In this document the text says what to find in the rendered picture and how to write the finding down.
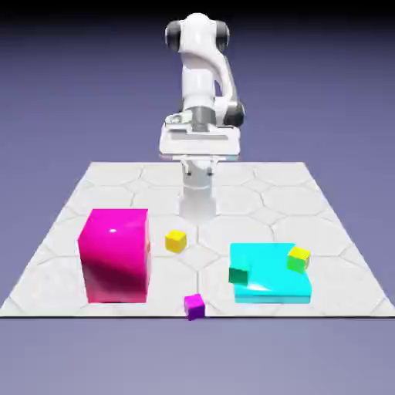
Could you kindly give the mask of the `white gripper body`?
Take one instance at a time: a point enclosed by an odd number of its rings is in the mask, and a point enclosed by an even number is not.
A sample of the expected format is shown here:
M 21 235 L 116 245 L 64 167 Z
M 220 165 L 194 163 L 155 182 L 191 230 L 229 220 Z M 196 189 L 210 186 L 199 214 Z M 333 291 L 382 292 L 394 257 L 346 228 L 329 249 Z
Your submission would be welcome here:
M 240 154 L 240 130 L 237 127 L 208 126 L 208 132 L 195 132 L 190 124 L 164 124 L 159 151 L 171 159 L 236 160 Z

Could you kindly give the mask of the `small yellow cube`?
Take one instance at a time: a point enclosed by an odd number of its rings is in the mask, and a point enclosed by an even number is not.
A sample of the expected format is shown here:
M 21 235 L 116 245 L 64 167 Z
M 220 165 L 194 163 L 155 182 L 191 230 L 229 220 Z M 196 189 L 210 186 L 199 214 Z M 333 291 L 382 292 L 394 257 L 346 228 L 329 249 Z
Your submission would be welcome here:
M 172 230 L 165 236 L 165 248 L 174 253 L 181 253 L 187 247 L 187 234 Z

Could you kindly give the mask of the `small green cube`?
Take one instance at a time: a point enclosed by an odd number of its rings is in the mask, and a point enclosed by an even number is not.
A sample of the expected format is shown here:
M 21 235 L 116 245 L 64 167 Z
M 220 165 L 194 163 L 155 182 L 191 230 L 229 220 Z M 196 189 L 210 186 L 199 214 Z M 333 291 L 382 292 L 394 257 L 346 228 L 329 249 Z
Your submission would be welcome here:
M 247 285 L 248 270 L 230 267 L 228 271 L 228 282 L 236 285 Z

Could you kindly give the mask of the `small yellow-green cube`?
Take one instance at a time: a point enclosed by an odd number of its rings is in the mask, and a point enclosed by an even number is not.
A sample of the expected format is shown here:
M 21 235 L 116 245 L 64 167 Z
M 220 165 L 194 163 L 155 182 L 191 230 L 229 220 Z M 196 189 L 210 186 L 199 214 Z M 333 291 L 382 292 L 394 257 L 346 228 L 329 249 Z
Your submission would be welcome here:
M 311 251 L 298 246 L 293 246 L 287 255 L 287 269 L 304 273 L 309 266 Z

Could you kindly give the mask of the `small purple cube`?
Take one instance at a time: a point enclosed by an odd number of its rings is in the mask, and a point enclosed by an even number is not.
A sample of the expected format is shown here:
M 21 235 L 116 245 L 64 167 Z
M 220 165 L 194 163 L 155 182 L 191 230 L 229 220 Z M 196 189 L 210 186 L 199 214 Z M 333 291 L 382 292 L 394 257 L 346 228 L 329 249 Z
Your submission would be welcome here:
M 184 297 L 184 311 L 189 321 L 205 317 L 205 304 L 200 293 Z

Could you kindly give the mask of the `large pink box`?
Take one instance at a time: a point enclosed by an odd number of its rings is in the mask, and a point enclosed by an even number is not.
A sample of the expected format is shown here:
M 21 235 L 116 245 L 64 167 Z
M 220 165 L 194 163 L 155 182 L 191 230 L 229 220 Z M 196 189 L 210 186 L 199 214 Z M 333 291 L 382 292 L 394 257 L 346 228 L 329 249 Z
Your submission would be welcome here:
M 145 303 L 151 272 L 147 209 L 93 209 L 78 237 L 89 303 Z

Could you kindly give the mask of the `large cyan box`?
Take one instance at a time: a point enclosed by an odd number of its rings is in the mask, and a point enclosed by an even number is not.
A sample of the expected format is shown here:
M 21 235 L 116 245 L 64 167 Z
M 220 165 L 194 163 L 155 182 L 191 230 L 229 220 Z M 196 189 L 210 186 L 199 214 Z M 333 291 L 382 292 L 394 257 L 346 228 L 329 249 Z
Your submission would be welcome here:
M 293 243 L 234 242 L 230 267 L 248 270 L 247 285 L 233 285 L 236 303 L 308 304 L 312 285 L 306 272 L 287 269 Z

